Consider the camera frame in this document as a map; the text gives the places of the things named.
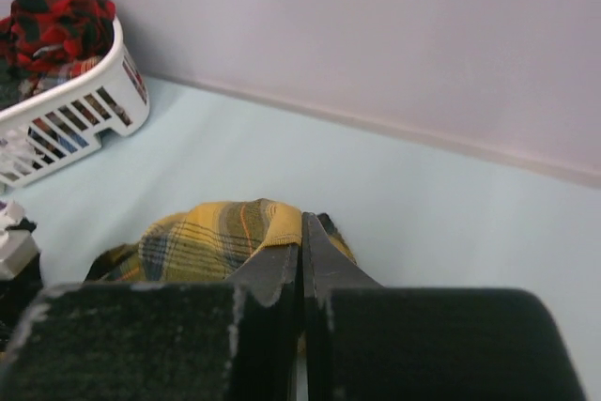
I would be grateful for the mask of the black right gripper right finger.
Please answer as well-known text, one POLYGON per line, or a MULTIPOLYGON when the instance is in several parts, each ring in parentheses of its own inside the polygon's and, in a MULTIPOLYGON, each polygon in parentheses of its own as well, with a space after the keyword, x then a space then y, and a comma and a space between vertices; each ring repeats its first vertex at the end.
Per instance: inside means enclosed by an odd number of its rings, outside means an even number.
POLYGON ((312 400, 582 400, 546 306, 514 288, 377 283, 302 217, 312 400))

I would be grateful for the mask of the yellow plaid long sleeve shirt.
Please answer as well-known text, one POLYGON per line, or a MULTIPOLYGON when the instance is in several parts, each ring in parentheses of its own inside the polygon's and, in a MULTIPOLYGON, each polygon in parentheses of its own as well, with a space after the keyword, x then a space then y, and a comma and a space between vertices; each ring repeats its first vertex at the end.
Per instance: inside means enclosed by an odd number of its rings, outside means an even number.
POLYGON ((164 217, 93 262, 88 282, 220 282, 257 252, 301 244, 302 211, 260 198, 200 204, 164 217))

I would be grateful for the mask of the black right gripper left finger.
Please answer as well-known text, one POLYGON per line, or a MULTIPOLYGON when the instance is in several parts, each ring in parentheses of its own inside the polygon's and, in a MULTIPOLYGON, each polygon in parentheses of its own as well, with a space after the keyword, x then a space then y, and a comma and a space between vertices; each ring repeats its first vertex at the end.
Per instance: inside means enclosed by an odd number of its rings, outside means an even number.
POLYGON ((299 247, 220 283, 42 290, 1 363, 5 400, 292 400, 299 247))

